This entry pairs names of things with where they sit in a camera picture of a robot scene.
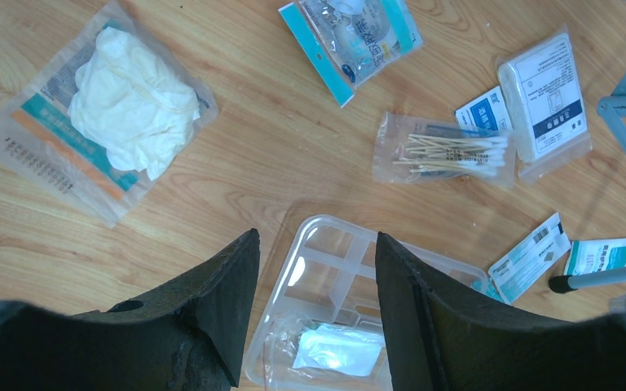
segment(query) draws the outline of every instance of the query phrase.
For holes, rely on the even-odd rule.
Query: plastic tray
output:
[[[278,314],[298,311],[315,321],[382,332],[375,283],[376,239],[377,232],[332,216],[319,215],[304,221],[246,351],[244,371],[249,379],[264,385],[263,342]],[[403,245],[421,260],[467,286],[472,287],[477,281],[481,282],[478,286],[482,290],[488,286],[486,273],[477,267],[411,244]],[[269,365],[291,366],[292,363]],[[285,387],[316,391],[392,389],[384,350],[376,368],[369,377],[357,378],[353,382],[330,384],[320,379],[320,382],[308,380],[305,384],[285,384]]]

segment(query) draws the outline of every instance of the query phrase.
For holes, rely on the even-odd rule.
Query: wooden surface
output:
[[[426,41],[341,110],[277,9],[286,0],[134,0],[130,13],[213,89],[219,118],[109,230],[0,166],[0,299],[106,310],[201,263],[250,227],[262,236],[256,326],[303,219],[327,213],[487,268],[558,211],[572,239],[626,236],[626,156],[596,114],[626,69],[626,2],[408,0]],[[104,4],[0,1],[0,106]],[[535,186],[475,178],[396,186],[371,176],[385,111],[453,120],[496,83],[495,63],[565,23],[594,151]],[[562,268],[558,262],[555,272]],[[541,279],[519,308],[603,314],[616,286],[565,296]],[[247,380],[242,389],[260,389]]]

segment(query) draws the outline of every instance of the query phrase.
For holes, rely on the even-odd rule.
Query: black rubber foot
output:
[[[570,288],[570,284],[567,282],[568,279],[572,277],[571,275],[559,275],[557,277],[553,277],[549,279],[549,287],[551,291],[556,293],[568,293],[572,291],[576,291],[577,289]]]

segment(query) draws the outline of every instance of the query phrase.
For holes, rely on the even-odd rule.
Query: plastic bag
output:
[[[509,130],[385,114],[375,146],[378,182],[433,182],[474,175],[504,187],[514,185],[515,148]]]
[[[404,0],[300,0],[322,46],[293,3],[280,9],[293,35],[344,107],[354,89],[423,44]]]
[[[366,389],[386,361],[385,339],[292,312],[272,322],[262,360],[266,389]]]
[[[88,62],[95,51],[97,34],[107,27],[133,33],[195,90],[201,104],[201,118],[193,122],[195,134],[217,117],[212,91],[191,77],[165,46],[114,1],[0,108],[0,163],[114,226],[155,182],[144,171],[114,169],[104,148],[75,130],[67,113],[77,92],[75,73]]]
[[[519,172],[524,182],[534,183],[593,149],[567,27],[500,60],[498,79],[524,163]]]

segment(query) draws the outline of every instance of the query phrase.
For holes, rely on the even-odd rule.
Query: crumpled white cloth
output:
[[[83,136],[107,149],[122,171],[155,180],[192,139],[196,92],[133,34],[107,27],[75,75],[68,114]]]

